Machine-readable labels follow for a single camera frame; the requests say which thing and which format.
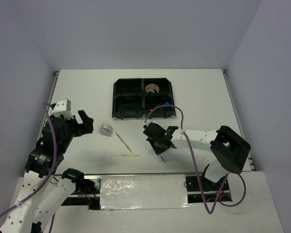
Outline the clear pen grey stripes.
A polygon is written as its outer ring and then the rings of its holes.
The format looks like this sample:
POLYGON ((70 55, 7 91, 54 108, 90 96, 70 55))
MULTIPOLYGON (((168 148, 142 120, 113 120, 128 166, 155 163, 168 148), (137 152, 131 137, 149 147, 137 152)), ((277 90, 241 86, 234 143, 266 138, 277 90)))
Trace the clear pen grey stripes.
POLYGON ((123 145, 127 148, 127 150, 130 152, 130 153, 133 153, 132 150, 130 149, 130 147, 126 144, 126 142, 124 141, 124 139, 115 131, 114 132, 115 135, 119 138, 119 140, 123 143, 123 145))

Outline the yellow-green clear pen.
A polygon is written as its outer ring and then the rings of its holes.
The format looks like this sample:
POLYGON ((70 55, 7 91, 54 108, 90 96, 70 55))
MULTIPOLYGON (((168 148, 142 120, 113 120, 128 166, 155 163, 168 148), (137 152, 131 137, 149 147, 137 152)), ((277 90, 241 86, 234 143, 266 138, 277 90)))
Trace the yellow-green clear pen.
POLYGON ((123 154, 123 153, 113 153, 111 154, 111 156, 113 157, 139 157, 139 154, 134 154, 134 153, 127 153, 127 154, 123 154))

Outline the large brown-core tape roll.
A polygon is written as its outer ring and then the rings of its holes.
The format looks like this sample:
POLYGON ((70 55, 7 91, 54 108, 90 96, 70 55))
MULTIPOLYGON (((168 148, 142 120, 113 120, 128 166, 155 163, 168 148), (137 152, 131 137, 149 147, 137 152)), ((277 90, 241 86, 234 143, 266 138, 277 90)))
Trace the large brown-core tape roll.
POLYGON ((155 83, 150 83, 150 84, 145 86, 146 93, 159 93, 159 91, 160 91, 160 88, 155 83))

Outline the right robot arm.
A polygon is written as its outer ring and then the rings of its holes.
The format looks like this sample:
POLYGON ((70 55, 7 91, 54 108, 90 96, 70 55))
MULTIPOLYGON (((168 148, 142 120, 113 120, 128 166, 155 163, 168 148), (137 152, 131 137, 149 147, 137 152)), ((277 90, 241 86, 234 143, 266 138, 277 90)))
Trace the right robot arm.
POLYGON ((212 152, 215 160, 206 166, 201 178, 206 190, 212 190, 227 174, 241 174, 251 150, 250 144, 228 126, 212 131, 184 130, 177 126, 164 129, 151 121, 144 124, 143 134, 156 155, 180 148, 212 152))

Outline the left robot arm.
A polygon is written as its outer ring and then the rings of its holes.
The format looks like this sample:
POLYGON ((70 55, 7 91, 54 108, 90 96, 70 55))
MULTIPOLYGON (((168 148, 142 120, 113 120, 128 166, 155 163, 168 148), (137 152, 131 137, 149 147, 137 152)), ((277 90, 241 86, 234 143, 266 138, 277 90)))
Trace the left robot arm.
POLYGON ((44 199, 43 193, 64 159, 64 153, 75 137, 90 134, 94 120, 84 110, 78 111, 82 123, 75 116, 46 114, 42 136, 36 142, 25 165, 22 187, 12 207, 3 212, 7 217, 0 233, 41 233, 56 211, 72 194, 86 191, 94 182, 86 180, 84 173, 68 168, 44 199))

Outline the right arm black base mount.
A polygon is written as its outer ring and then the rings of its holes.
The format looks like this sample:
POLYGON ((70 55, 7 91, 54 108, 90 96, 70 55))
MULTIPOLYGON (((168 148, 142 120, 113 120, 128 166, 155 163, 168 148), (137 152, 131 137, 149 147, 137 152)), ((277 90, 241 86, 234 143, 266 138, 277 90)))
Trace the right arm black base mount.
MULTIPOLYGON (((200 191, 200 187, 198 184, 198 180, 196 176, 186 176, 185 177, 185 183, 184 186, 187 188, 188 192, 197 192, 200 191)), ((204 192, 210 192, 210 191, 218 191, 221 184, 224 181, 224 177, 221 178, 218 182, 214 183, 212 181, 207 180, 204 177, 200 176, 201 184, 203 187, 204 192)))

